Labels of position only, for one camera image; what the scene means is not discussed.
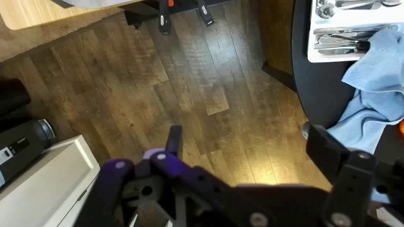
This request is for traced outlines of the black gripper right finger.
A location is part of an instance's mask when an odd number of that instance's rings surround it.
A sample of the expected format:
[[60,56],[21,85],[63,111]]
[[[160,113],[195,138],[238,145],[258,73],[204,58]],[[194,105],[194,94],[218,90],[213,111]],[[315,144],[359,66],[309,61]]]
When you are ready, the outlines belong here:
[[305,152],[329,183],[349,157],[349,152],[320,125],[309,126]]

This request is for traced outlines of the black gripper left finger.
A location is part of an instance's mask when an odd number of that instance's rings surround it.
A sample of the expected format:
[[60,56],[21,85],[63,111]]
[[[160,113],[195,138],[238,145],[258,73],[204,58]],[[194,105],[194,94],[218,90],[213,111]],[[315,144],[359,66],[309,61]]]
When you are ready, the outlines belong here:
[[181,128],[175,125],[169,129],[168,139],[165,143],[165,152],[178,155],[181,149]]

